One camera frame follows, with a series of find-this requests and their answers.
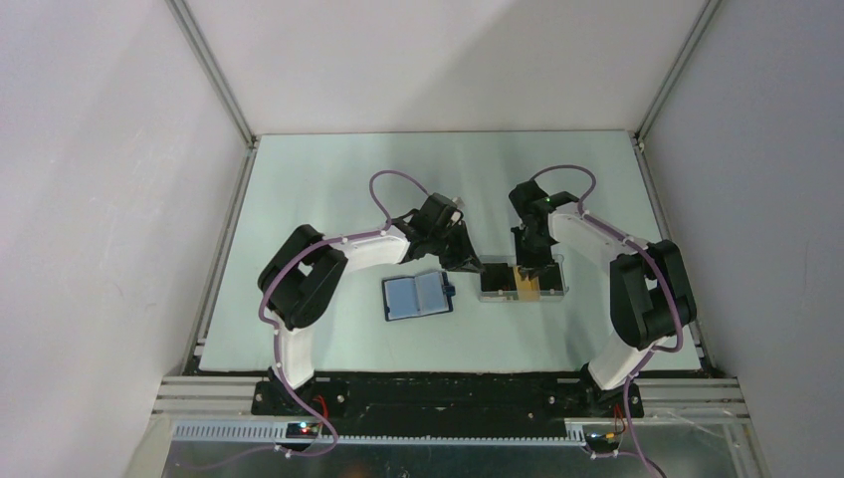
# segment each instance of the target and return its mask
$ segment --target gray wall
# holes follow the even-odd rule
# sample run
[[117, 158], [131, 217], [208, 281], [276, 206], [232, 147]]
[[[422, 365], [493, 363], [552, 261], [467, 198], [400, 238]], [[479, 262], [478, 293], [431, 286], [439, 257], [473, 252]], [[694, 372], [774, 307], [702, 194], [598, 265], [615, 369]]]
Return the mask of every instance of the gray wall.
[[243, 3], [191, 7], [249, 125], [313, 133], [635, 128], [704, 0]]
[[726, 2], [646, 141], [774, 476], [840, 476], [844, 5]]
[[245, 148], [161, 0], [3, 2], [0, 78], [0, 476], [120, 476]]

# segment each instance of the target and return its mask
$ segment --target metal frame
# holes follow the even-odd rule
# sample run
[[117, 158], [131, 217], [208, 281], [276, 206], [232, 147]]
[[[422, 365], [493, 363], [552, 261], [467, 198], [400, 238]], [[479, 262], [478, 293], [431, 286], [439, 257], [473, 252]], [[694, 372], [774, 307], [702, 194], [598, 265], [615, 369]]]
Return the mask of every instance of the metal frame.
[[698, 48], [698, 44], [704, 37], [722, 3], [722, 0], [707, 0], [703, 8], [701, 8], [698, 18], [695, 19], [695, 24], [692, 26], [692, 30], [686, 36], [686, 41], [683, 42], [683, 47], [681, 47], [680, 52], [677, 54], [677, 58], [674, 59], [674, 63], [668, 70], [665, 79], [663, 79], [657, 95], [654, 97], [651, 106], [648, 107], [645, 113], [645, 117], [642, 118], [642, 122], [639, 124], [639, 128], [636, 129], [636, 137], [643, 139], [651, 131], [651, 127], [662, 110], [662, 106], [674, 90], [674, 86], [677, 84], [680, 75], [689, 65], [689, 59], [692, 58], [692, 54]]
[[[179, 420], [247, 422], [300, 421], [296, 416], [251, 414], [255, 385], [265, 380], [249, 376], [166, 376], [161, 382], [152, 414]], [[561, 383], [576, 378], [559, 378]], [[645, 409], [637, 422], [648, 425], [698, 424], [750, 425], [749, 412], [734, 378], [640, 378], [636, 380]], [[611, 418], [567, 418], [577, 426], [610, 425]], [[397, 438], [369, 437], [372, 443], [393, 443]]]
[[196, 19], [187, 5], [187, 1], [166, 0], [166, 2], [170, 7], [170, 11], [173, 12], [176, 23], [182, 29], [182, 33], [184, 33], [190, 49], [196, 55], [199, 66], [202, 67], [205, 75], [208, 76], [208, 83], [217, 92], [220, 102], [222, 102], [226, 113], [228, 113], [229, 118], [235, 124], [243, 142], [246, 143], [247, 147], [251, 147], [255, 142], [255, 134], [249, 128], [246, 117], [243, 115], [243, 111], [241, 111], [231, 87], [229, 87], [229, 82], [226, 81], [226, 77], [223, 75], [222, 70], [220, 70], [220, 65], [217, 64], [214, 54], [211, 53], [211, 48], [208, 46], [202, 30], [199, 29], [199, 25], [197, 25]]
[[182, 356], [180, 370], [184, 372], [191, 357], [195, 355], [202, 355], [202, 349], [205, 344], [205, 337], [208, 335], [208, 327], [211, 324], [211, 316], [214, 313], [214, 306], [217, 304], [217, 296], [220, 293], [220, 284], [223, 282], [223, 273], [226, 270], [226, 263], [229, 259], [229, 252], [232, 248], [232, 241], [235, 236], [235, 229], [238, 219], [240, 218], [240, 211], [243, 208], [243, 200], [246, 197], [246, 189], [249, 184], [249, 178], [252, 175], [252, 167], [255, 165], [255, 155], [258, 153], [259, 141], [250, 147], [245, 156], [243, 165], [238, 174], [238, 182], [235, 187], [235, 192], [232, 194], [232, 200], [229, 203], [229, 209], [226, 213], [226, 222], [223, 225], [223, 230], [220, 233], [220, 239], [217, 241], [217, 249], [214, 254], [214, 262], [208, 274], [208, 279], [205, 283], [205, 292], [202, 296], [202, 304], [198, 311], [197, 317], [194, 320], [191, 328], [191, 341], [187, 345], [187, 350]]
[[[181, 372], [193, 356], [201, 356], [205, 337], [216, 304], [235, 229], [246, 195], [247, 184], [255, 162], [258, 141], [241, 111], [220, 67], [208, 46], [187, 0], [166, 0], [173, 16], [185, 35], [192, 51], [208, 77], [221, 103], [227, 111], [241, 138], [248, 146], [238, 185], [230, 203], [226, 223], [218, 241], [214, 264], [209, 272], [203, 302], [193, 327], [192, 342], [188, 345]], [[657, 189], [644, 153], [644, 141], [654, 121], [670, 96], [682, 72], [711, 24], [722, 0], [707, 0], [695, 25], [686, 38], [671, 69], [663, 80], [657, 95], [642, 119], [636, 132], [631, 133], [632, 147], [636, 154], [648, 197], [656, 217], [660, 234], [670, 238], [671, 232]], [[703, 340], [698, 322], [693, 323], [695, 345], [704, 364], [714, 365], [713, 358]], [[251, 415], [255, 385], [260, 376], [227, 374], [227, 376], [166, 376], [161, 383], [152, 409], [152, 420], [168, 419], [174, 432], [173, 440], [226, 440], [226, 441], [278, 441], [284, 438], [280, 423], [298, 421], [300, 417], [257, 417]], [[640, 425], [721, 425], [724, 439], [733, 455], [737, 475], [741, 478], [767, 477], [764, 460], [750, 423], [739, 383], [734, 378], [639, 378], [644, 418]], [[558, 440], [536, 444], [561, 446], [579, 445], [584, 427], [605, 427], [612, 424], [607, 418], [567, 419], [568, 435]], [[341, 437], [342, 442], [357, 444], [479, 444], [479, 445], [530, 445], [532, 440], [496, 437], [490, 440], [440, 440], [437, 438], [400, 439], [396, 437]]]

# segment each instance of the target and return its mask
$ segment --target red wire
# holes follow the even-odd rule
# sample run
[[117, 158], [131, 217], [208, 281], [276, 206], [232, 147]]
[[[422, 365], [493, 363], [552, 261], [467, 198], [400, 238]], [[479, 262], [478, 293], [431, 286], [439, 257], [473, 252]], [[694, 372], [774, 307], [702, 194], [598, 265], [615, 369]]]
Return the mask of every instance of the red wire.
[[615, 405], [615, 408], [613, 409], [613, 415], [615, 416], [615, 421], [613, 421], [613, 427], [615, 427], [616, 430], [618, 430], [618, 419], [621, 418], [622, 428], [621, 431], [617, 431], [616, 433], [621, 434], [627, 431], [627, 423], [624, 421], [624, 413], [621, 412], [620, 406]]
[[325, 399], [322, 398], [322, 395], [315, 396], [314, 400], [318, 401], [319, 404], [322, 405], [322, 416], [328, 418], [328, 405], [325, 404]]

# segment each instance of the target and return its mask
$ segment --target blue notebook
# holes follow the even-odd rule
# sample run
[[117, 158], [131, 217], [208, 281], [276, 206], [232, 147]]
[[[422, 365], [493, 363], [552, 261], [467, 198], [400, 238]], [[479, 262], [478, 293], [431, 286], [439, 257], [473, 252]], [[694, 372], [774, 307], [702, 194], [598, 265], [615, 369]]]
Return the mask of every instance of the blue notebook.
[[455, 289], [445, 272], [384, 279], [381, 285], [387, 322], [454, 311]]

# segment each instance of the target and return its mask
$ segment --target metal sheet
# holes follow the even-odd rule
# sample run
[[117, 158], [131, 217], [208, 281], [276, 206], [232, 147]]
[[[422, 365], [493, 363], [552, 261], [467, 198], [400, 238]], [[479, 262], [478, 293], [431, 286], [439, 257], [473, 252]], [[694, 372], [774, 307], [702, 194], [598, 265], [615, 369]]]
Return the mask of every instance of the metal sheet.
[[[641, 426], [639, 438], [648, 456], [668, 476], [737, 477], [723, 430], [717, 427]], [[623, 449], [631, 449], [625, 442]], [[228, 466], [192, 472], [176, 462], [207, 464], [254, 444], [178, 442], [171, 447], [164, 476], [179, 477], [642, 477], [642, 464], [631, 457], [591, 461], [582, 450], [564, 446], [343, 445], [319, 458], [286, 459], [260, 451]]]

